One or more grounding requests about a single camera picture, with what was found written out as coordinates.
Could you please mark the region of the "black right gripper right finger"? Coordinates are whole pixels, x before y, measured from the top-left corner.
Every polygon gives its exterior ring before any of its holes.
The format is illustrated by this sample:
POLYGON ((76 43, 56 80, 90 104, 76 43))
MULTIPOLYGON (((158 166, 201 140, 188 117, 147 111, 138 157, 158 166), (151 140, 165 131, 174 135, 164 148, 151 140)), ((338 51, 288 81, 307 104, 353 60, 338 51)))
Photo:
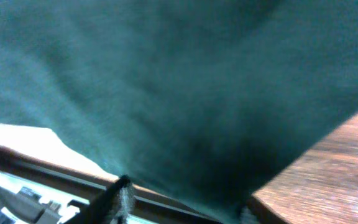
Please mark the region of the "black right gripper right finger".
POLYGON ((288 224, 288 222, 267 204, 251 196, 241 208, 240 224, 288 224))

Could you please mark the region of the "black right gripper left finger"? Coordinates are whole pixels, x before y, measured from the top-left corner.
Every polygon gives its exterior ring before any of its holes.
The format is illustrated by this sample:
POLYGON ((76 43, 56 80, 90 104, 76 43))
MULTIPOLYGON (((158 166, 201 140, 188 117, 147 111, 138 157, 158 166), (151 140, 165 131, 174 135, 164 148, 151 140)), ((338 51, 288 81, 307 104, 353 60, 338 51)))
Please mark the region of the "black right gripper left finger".
POLYGON ((135 207, 134 191, 131 179, 123 175, 65 224, 127 223, 135 207))

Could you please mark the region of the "black shorts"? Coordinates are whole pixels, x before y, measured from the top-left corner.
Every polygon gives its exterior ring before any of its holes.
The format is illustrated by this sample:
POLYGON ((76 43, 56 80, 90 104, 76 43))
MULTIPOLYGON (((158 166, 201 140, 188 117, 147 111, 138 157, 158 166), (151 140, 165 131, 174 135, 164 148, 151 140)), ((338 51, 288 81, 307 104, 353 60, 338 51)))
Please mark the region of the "black shorts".
POLYGON ((358 0, 0 1, 0 147, 223 223, 358 113, 358 0))

